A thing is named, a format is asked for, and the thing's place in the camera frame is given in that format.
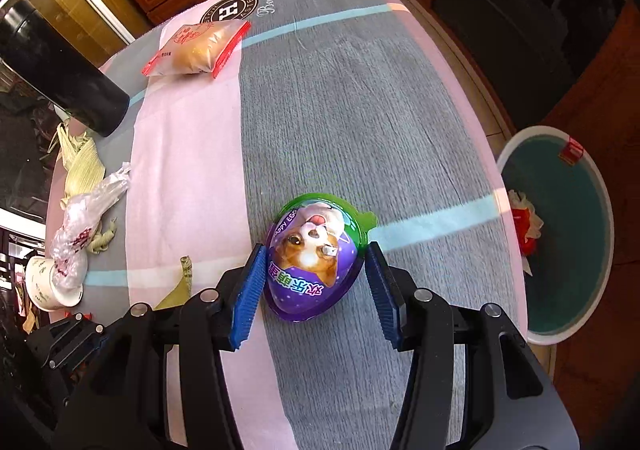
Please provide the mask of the purple toy egg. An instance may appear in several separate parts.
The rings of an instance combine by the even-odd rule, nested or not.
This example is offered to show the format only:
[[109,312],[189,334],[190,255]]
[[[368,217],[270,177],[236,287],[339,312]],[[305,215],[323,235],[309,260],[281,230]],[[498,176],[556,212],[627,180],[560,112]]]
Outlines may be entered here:
[[266,238],[265,294],[273,312],[303,322],[332,308],[357,279],[376,225],[373,213],[328,193],[286,203]]

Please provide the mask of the clear plastic bag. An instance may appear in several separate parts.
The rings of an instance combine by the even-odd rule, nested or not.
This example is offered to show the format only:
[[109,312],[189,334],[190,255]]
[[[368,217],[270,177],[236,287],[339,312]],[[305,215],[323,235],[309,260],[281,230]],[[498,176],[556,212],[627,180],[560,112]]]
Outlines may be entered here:
[[129,188],[130,170],[130,163],[124,162],[91,191],[68,200],[50,251],[54,262],[52,282],[58,290],[76,290],[84,283],[88,271],[86,248],[94,239],[102,239],[98,233],[102,216]]

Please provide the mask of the white floral paper cup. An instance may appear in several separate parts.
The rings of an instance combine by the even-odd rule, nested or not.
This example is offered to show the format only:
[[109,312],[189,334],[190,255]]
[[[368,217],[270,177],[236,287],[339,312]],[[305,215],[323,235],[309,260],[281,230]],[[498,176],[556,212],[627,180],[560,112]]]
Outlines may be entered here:
[[76,307],[82,299],[82,288],[59,290],[55,288],[54,275],[55,265],[52,259],[42,256],[33,256],[29,259],[25,283],[32,303],[47,313]]

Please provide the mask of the plaid tablecloth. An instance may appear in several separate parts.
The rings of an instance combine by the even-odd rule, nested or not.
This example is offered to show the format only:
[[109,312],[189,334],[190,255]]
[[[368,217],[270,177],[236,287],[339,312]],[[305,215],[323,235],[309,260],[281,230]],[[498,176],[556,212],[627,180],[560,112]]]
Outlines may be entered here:
[[224,355],[249,449],[386,449],[411,357],[385,340],[366,231],[450,303],[526,300],[506,191],[482,125],[399,0],[208,0],[103,64],[131,99],[96,143],[130,186],[89,257],[80,309],[110,323],[269,251],[250,337]]

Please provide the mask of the green corn husks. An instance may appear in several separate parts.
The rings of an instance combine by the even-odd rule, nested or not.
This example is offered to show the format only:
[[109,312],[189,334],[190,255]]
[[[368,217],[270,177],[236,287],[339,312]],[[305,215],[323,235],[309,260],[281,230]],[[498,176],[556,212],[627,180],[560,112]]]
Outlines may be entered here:
[[[56,144],[60,146],[58,158],[66,170],[64,193],[61,199],[64,216],[67,202],[71,197],[91,191],[108,175],[96,150],[96,142],[89,133],[74,136],[70,134],[70,125],[64,122],[56,129]],[[102,235],[102,239],[94,239],[86,248],[87,259],[90,254],[96,255],[108,250],[117,233],[116,219],[112,219],[106,227],[102,225],[101,219],[98,233]]]

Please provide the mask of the black thermos bottle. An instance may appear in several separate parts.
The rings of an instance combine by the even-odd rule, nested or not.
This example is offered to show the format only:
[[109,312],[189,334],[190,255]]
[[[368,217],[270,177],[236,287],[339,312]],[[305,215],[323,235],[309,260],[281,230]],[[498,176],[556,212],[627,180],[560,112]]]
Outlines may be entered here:
[[124,120],[129,96],[26,0],[1,12],[1,59],[32,88],[102,137]]

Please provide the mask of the red snack wrapper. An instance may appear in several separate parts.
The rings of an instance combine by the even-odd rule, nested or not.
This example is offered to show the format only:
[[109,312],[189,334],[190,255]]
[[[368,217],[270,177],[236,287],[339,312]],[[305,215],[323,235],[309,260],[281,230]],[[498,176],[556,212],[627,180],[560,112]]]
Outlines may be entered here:
[[531,276],[533,270],[530,268],[529,259],[537,252],[544,221],[538,216],[533,203],[529,201],[524,192],[509,190],[508,197],[523,270],[526,275]]

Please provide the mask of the teal trash bin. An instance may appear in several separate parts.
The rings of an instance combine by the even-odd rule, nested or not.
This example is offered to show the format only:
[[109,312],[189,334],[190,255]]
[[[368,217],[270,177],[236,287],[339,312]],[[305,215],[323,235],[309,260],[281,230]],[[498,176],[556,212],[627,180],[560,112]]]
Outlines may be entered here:
[[551,126],[518,132],[497,164],[506,189],[524,193],[544,222],[524,277],[527,338],[559,344],[585,326],[608,284],[614,255],[608,189],[586,149]]

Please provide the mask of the packaged bread bun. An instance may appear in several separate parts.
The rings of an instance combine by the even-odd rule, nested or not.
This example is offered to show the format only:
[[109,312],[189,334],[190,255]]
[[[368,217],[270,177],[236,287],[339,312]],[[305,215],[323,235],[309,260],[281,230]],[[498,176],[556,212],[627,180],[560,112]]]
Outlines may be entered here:
[[145,77],[208,73],[213,78],[250,31],[246,20],[181,26],[141,70]]

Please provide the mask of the black built-in oven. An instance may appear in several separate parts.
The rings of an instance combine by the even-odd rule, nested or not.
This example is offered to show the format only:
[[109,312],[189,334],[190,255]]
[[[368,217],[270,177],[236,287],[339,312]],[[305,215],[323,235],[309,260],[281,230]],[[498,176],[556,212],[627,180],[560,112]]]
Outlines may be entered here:
[[518,129],[540,122],[611,33],[624,0],[432,0]]

